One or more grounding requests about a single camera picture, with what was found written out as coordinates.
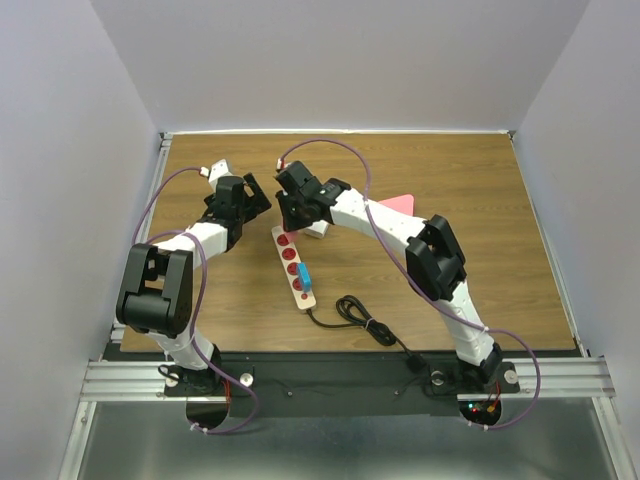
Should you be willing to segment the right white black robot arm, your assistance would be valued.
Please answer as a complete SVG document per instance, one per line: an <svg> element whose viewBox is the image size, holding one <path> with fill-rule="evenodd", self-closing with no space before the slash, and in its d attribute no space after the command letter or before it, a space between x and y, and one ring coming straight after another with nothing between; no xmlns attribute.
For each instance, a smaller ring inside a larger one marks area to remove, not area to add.
<svg viewBox="0 0 640 480"><path fill-rule="evenodd" d="M379 240L393 261L402 254L409 285L440 312L453 338L463 384L482 390L495 380L502 351L473 304L465 256L444 217L401 213L335 178L322 183L300 161L279 161L275 179L285 231L324 221Z"/></svg>

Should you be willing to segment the blue plug adapter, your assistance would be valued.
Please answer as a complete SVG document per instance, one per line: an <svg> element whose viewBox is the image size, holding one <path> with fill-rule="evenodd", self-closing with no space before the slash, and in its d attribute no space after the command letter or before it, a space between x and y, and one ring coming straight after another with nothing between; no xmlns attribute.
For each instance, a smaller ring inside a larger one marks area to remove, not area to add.
<svg viewBox="0 0 640 480"><path fill-rule="evenodd" d="M309 292L312 289L312 280L309 270L304 262L300 262L296 265L296 275L300 290L303 292Z"/></svg>

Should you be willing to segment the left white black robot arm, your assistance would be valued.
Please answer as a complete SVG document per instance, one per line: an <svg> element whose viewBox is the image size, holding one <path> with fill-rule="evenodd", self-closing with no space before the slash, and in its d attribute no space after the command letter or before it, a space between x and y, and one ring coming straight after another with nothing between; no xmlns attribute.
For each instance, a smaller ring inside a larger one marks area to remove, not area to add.
<svg viewBox="0 0 640 480"><path fill-rule="evenodd" d="M231 250L243 227L271 208L254 175L216 180L206 209L193 226L171 232L163 244L131 246L115 307L119 323L154 339L173 358L161 375L202 394L222 384L220 351L195 326L203 293L193 297L194 270L207 276L207 261Z"/></svg>

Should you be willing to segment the white red power strip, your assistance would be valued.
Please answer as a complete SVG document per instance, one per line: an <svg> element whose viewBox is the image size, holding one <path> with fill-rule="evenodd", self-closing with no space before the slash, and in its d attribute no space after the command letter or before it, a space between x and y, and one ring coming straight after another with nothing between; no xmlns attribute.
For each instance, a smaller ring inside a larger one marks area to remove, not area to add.
<svg viewBox="0 0 640 480"><path fill-rule="evenodd" d="M296 275L296 265L303 261L301 260L294 241L290 241L285 233L281 226L275 226L271 229L274 245L277 249L278 257L284 269L287 284L293 295L296 307L301 312L307 312L316 307L316 297L312 289L309 292L300 290Z"/></svg>

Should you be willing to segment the pink triangular power socket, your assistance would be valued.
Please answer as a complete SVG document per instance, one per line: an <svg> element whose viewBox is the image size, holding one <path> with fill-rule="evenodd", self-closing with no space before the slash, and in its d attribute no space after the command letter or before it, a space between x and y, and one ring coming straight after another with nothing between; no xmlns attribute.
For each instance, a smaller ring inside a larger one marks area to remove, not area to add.
<svg viewBox="0 0 640 480"><path fill-rule="evenodd" d="M379 204L393 209L394 211L400 212L404 215L414 215L415 198L411 194L404 194L380 200Z"/></svg>

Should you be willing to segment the white charger block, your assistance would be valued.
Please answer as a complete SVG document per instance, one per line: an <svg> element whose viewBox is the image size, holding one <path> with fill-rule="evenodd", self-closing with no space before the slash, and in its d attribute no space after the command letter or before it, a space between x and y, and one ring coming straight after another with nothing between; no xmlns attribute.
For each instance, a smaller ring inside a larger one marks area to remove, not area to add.
<svg viewBox="0 0 640 480"><path fill-rule="evenodd" d="M329 228L329 224L325 221L317 221L306 227L303 232L314 238L322 239L325 237Z"/></svg>

